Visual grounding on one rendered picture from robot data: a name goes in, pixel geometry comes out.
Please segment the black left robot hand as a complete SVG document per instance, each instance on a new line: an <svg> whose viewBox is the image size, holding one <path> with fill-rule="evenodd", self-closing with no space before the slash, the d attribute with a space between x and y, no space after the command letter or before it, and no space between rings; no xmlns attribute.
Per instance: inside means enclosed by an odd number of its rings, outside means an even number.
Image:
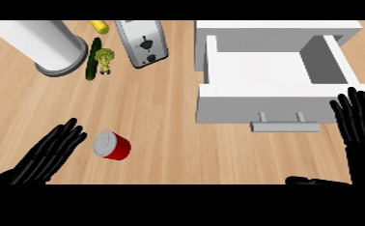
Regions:
<svg viewBox="0 0 365 226"><path fill-rule="evenodd" d="M88 133L71 118L46 134L15 168L0 174L0 184L46 184L86 138Z"/></svg>

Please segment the white cabinet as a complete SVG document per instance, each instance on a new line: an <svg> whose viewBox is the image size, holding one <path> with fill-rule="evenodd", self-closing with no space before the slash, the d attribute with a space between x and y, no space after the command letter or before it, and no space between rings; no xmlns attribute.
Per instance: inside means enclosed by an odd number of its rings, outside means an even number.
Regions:
<svg viewBox="0 0 365 226"><path fill-rule="evenodd" d="M219 52L299 52L314 36L334 36L343 45L361 29L357 20L196 20L194 68L203 71L209 36Z"/></svg>

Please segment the white drawer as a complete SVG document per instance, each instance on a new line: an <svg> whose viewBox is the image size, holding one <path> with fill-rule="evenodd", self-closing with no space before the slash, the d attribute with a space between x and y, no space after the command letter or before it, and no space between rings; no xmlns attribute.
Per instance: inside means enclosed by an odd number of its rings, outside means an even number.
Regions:
<svg viewBox="0 0 365 226"><path fill-rule="evenodd" d="M330 101L358 81L336 38L315 36L296 52L221 52L218 38L206 41L204 83L198 89L197 121L252 123L261 115L293 122L302 113L331 123Z"/></svg>

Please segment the green broccoli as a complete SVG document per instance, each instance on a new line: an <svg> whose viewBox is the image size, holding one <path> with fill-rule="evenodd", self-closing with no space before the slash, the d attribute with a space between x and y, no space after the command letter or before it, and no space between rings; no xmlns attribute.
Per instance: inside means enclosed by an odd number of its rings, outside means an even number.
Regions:
<svg viewBox="0 0 365 226"><path fill-rule="evenodd" d="M97 61L101 63L101 74L110 73L110 63L114 59L114 51L110 48L102 48L95 55Z"/></svg>

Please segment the red can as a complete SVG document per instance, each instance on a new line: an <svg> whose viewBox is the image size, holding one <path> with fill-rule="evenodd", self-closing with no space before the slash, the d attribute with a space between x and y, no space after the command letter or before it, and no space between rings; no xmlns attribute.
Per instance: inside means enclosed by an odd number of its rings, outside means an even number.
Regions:
<svg viewBox="0 0 365 226"><path fill-rule="evenodd" d="M130 141L113 131L104 131L95 139L95 154L97 156L123 160L132 151Z"/></svg>

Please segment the yellow corn cob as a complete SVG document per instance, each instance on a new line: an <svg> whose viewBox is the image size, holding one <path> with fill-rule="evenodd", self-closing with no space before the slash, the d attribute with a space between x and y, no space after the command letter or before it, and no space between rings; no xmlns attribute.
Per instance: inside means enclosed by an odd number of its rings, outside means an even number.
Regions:
<svg viewBox="0 0 365 226"><path fill-rule="evenodd" d="M91 20L91 24L102 35L108 33L110 27L102 20Z"/></svg>

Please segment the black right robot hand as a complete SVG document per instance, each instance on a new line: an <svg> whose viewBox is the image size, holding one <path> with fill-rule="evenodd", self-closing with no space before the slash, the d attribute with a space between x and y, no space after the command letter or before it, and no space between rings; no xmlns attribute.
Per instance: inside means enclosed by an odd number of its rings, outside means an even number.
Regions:
<svg viewBox="0 0 365 226"><path fill-rule="evenodd" d="M365 92L348 88L348 95L330 101L345 141L351 181L365 185Z"/></svg>

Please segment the silver toaster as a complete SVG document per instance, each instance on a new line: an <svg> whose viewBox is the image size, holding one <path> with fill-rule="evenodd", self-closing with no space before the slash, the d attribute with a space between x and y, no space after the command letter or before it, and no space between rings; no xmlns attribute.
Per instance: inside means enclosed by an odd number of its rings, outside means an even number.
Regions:
<svg viewBox="0 0 365 226"><path fill-rule="evenodd" d="M136 69L169 57L169 48L159 20L116 20L122 43Z"/></svg>

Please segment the green cucumber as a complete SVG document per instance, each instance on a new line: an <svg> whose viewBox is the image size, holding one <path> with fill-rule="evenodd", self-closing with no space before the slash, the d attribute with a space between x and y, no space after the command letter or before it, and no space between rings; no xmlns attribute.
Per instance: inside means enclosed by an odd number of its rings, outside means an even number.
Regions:
<svg viewBox="0 0 365 226"><path fill-rule="evenodd" d="M97 78L98 72L98 64L99 61L97 60L97 52L102 49L102 39L99 37L95 38L92 43L92 49L89 54L89 61L88 61L88 68L86 68L86 79L92 81Z"/></svg>

